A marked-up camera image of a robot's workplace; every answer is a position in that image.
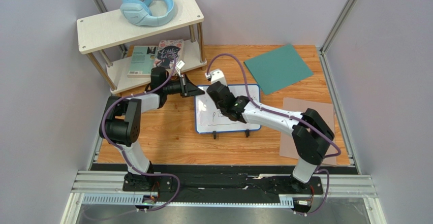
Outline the blue framed whiteboard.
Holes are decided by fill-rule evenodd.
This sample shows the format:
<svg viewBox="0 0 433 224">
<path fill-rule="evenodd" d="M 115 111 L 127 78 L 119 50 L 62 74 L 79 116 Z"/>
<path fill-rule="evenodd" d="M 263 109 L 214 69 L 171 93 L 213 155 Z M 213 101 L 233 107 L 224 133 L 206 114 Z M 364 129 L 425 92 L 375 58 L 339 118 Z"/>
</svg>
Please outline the blue framed whiteboard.
<svg viewBox="0 0 433 224">
<path fill-rule="evenodd" d="M 198 85 L 205 94 L 195 97 L 195 128 L 199 134 L 212 134 L 216 139 L 218 133 L 244 132 L 248 137 L 251 131 L 258 131 L 261 126 L 258 124 L 243 123 L 231 121 L 224 116 L 215 103 L 207 94 L 206 90 L 209 85 Z M 235 97 L 243 95 L 247 96 L 244 84 L 229 84 L 230 92 Z M 248 84 L 248 91 L 252 99 L 258 103 L 261 100 L 260 87 L 258 84 Z"/>
</svg>

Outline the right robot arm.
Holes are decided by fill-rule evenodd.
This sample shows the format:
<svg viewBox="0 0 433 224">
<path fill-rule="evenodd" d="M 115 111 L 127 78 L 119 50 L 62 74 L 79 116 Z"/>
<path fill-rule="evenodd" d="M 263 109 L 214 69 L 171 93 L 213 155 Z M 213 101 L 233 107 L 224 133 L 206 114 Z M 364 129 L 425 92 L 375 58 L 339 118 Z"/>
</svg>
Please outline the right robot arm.
<svg viewBox="0 0 433 224">
<path fill-rule="evenodd" d="M 236 97 L 221 82 L 213 83 L 206 92 L 216 108 L 231 121 L 258 124 L 292 137 L 299 156 L 292 177 L 298 182 L 309 182 L 334 144 L 333 131 L 314 109 L 292 112 L 259 104 L 247 95 Z"/>
</svg>

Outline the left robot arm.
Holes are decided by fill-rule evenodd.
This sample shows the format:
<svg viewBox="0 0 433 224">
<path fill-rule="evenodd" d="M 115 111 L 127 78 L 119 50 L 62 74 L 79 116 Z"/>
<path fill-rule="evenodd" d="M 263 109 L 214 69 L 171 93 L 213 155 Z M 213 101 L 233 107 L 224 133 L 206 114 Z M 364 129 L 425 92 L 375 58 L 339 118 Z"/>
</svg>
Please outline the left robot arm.
<svg viewBox="0 0 433 224">
<path fill-rule="evenodd" d="M 99 133 L 117 148 L 127 163 L 125 181 L 129 185 L 150 187 L 157 177 L 138 142 L 142 113 L 163 107 L 170 94 L 188 98 L 205 93 L 187 75 L 180 74 L 175 79 L 171 76 L 164 68 L 153 68 L 145 93 L 128 97 L 113 95 L 107 101 Z"/>
</svg>

